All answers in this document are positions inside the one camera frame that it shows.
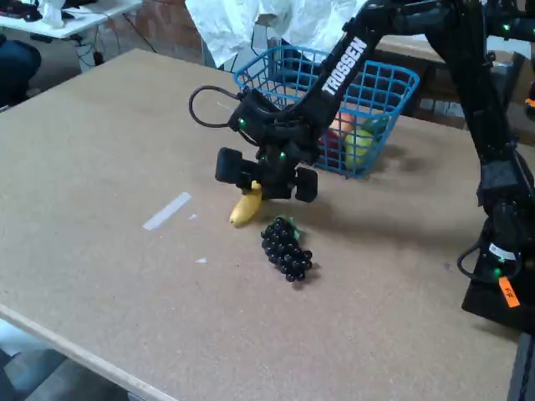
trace table edge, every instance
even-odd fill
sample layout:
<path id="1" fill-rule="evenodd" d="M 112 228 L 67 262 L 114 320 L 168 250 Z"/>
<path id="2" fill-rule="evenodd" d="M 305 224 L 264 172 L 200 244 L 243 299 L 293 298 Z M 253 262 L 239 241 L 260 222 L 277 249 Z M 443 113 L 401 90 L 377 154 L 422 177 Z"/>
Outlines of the table edge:
<path id="1" fill-rule="evenodd" d="M 61 352 L 68 358 L 73 359 L 75 362 L 80 363 L 109 381 L 118 384 L 122 388 L 132 392 L 134 395 L 140 396 L 147 401 L 177 401 L 176 398 L 172 398 L 161 392 L 159 389 L 135 378 L 126 371 L 117 368 L 115 365 L 106 362 L 104 359 L 97 357 L 91 352 L 70 342 L 66 338 L 55 334 L 2 304 L 0 304 L 0 318 L 28 334 L 44 340 L 52 348 Z"/>

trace toy banana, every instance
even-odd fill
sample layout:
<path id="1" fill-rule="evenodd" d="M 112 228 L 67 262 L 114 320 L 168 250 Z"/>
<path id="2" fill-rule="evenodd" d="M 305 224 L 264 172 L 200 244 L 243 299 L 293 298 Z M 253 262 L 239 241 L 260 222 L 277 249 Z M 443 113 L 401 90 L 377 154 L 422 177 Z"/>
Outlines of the toy banana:
<path id="1" fill-rule="evenodd" d="M 230 222 L 233 226 L 247 223 L 260 209 L 262 203 L 262 187 L 256 181 L 251 184 L 251 192 L 242 196 L 232 210 Z"/>

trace person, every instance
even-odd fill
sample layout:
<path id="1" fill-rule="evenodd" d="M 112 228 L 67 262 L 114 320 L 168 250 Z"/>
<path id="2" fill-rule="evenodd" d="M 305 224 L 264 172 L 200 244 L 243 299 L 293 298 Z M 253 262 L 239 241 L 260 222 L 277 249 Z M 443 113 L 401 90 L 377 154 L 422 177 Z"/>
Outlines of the person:
<path id="1" fill-rule="evenodd" d="M 41 66 L 39 51 L 0 33 L 0 109 L 26 99 L 29 80 Z"/>

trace tape strip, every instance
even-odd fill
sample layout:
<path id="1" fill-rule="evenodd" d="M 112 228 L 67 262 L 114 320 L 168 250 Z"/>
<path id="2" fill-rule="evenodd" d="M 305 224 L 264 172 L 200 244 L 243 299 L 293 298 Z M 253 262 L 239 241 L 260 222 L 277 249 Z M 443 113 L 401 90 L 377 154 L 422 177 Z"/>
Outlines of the tape strip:
<path id="1" fill-rule="evenodd" d="M 178 197 L 172 201 L 169 205 L 164 207 L 161 211 L 153 215 L 144 225 L 148 231 L 152 231 L 155 228 L 161 226 L 169 217 L 173 216 L 183 205 L 185 205 L 191 199 L 191 195 L 187 192 L 182 192 Z"/>

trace orange tag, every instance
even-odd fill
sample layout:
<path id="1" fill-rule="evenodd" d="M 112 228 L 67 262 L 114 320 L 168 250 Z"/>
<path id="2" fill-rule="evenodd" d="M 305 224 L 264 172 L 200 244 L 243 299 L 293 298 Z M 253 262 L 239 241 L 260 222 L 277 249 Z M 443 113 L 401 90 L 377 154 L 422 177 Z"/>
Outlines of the orange tag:
<path id="1" fill-rule="evenodd" d="M 502 289 L 503 296 L 507 301 L 507 305 L 509 305 L 509 307 L 519 307 L 520 302 L 518 301 L 517 294 L 515 294 L 515 292 L 512 290 L 511 283 L 507 277 L 500 277 L 498 282 L 500 284 L 500 288 Z"/>

